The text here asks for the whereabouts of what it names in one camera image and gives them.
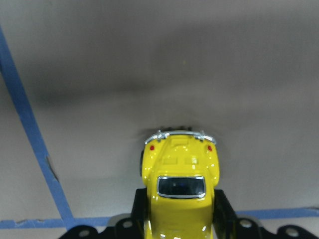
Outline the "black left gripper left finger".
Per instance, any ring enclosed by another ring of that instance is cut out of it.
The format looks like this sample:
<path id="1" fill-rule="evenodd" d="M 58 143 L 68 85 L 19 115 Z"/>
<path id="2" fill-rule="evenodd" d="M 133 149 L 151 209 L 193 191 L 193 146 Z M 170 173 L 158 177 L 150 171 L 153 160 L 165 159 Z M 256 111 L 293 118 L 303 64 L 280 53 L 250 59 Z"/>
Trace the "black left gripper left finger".
<path id="1" fill-rule="evenodd" d="M 137 229 L 139 239 L 146 236 L 145 224 L 148 222 L 149 207 L 147 198 L 147 189 L 141 188 L 136 190 L 134 203 L 131 211 L 131 218 L 134 227 Z"/>

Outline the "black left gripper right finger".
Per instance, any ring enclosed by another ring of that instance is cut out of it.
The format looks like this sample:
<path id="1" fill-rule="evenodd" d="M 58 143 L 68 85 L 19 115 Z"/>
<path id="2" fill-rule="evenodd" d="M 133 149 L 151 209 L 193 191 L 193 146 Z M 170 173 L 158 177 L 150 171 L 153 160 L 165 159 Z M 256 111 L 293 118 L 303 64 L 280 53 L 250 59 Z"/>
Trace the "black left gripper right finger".
<path id="1" fill-rule="evenodd" d="M 221 189 L 214 190 L 213 227 L 218 239 L 236 238 L 237 216 Z"/>

